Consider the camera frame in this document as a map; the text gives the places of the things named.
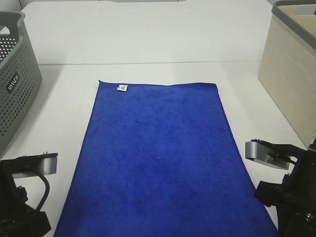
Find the screw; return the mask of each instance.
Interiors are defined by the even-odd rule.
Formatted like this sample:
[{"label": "screw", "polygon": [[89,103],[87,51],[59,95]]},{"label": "screw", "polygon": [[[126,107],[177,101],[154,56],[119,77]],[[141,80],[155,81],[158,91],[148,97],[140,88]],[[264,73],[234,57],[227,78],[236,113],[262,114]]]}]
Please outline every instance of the screw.
[{"label": "screw", "polygon": [[311,221],[312,219],[314,218],[314,216],[310,213],[307,213],[306,217],[305,217],[305,220],[307,221]]}]

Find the bin rim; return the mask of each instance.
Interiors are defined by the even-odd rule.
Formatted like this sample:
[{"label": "bin rim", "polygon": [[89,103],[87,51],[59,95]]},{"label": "bin rim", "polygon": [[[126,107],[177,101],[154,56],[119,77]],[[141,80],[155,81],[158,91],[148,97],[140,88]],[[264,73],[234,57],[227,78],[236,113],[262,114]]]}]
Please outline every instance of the bin rim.
[{"label": "bin rim", "polygon": [[9,55],[0,63],[0,70],[1,68],[5,67],[7,65],[7,63],[9,63],[10,61],[10,58],[12,57],[12,55],[15,54],[16,51],[19,50],[20,46],[23,44],[23,24],[24,24],[24,18],[25,18],[25,14],[21,11],[0,11],[0,14],[2,13],[12,13],[12,14],[17,14],[19,15],[19,19],[17,20],[16,22],[16,25],[17,25],[17,31],[18,31],[18,34],[19,34],[19,38],[18,38],[18,42],[17,44],[15,45],[15,47],[12,49],[12,51],[9,53]]},{"label": "bin rim", "polygon": [[279,6],[285,5],[308,5],[316,4],[316,0],[282,0],[276,1],[272,7],[272,13],[284,24],[286,24],[293,32],[295,32],[300,38],[302,38],[307,44],[309,44],[314,50],[316,50],[316,37],[304,29],[300,24],[294,21],[289,15],[283,12]]}]

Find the printed logo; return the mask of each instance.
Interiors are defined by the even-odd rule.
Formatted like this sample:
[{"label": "printed logo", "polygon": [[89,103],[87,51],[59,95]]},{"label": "printed logo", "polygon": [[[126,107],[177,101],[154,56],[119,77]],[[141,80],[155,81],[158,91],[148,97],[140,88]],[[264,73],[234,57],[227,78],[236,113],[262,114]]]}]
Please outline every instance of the printed logo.
[{"label": "printed logo", "polygon": [[11,78],[9,83],[6,85],[6,90],[9,92],[9,94],[12,93],[12,91],[14,90],[15,86],[17,85],[19,79],[20,79],[20,77],[19,77],[18,73],[15,72],[15,74],[13,75],[13,77]]}]

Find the gray plastic basket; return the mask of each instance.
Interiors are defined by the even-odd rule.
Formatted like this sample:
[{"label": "gray plastic basket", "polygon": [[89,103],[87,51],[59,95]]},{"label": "gray plastic basket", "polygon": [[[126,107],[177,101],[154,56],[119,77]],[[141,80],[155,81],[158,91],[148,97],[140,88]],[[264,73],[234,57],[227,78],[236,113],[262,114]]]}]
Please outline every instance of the gray plastic basket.
[{"label": "gray plastic basket", "polygon": [[1,12],[0,26],[0,155],[29,111],[41,84],[40,69],[22,12]]}]

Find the beige storage bin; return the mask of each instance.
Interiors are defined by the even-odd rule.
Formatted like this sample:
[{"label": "beige storage bin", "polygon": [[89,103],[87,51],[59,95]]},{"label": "beige storage bin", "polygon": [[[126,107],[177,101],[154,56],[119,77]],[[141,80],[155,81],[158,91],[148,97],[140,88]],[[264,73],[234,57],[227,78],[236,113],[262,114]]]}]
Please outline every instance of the beige storage bin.
[{"label": "beige storage bin", "polygon": [[[310,14],[300,13],[309,6]],[[316,0],[278,1],[259,80],[308,147],[316,131]]]}]

